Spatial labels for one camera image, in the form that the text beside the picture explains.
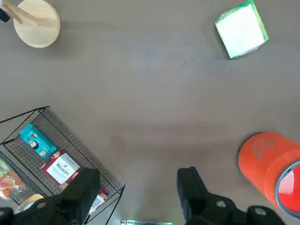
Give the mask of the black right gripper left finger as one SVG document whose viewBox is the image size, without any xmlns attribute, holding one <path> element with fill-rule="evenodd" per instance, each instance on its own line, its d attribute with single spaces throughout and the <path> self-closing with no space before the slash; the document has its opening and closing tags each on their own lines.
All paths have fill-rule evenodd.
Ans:
<svg viewBox="0 0 300 225">
<path fill-rule="evenodd" d="M 0 209 L 2 225 L 82 225 L 100 191 L 100 171 L 83 168 L 58 195 L 37 200 L 27 210 L 15 214 Z"/>
</svg>

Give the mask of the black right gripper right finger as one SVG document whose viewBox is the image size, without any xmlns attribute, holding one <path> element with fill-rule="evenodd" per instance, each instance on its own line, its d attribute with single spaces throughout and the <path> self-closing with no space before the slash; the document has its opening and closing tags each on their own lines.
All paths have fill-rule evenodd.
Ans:
<svg viewBox="0 0 300 225">
<path fill-rule="evenodd" d="M 177 191 L 187 225 L 285 224 L 268 207 L 253 205 L 242 211 L 231 199 L 209 192 L 195 167 L 178 170 Z"/>
</svg>

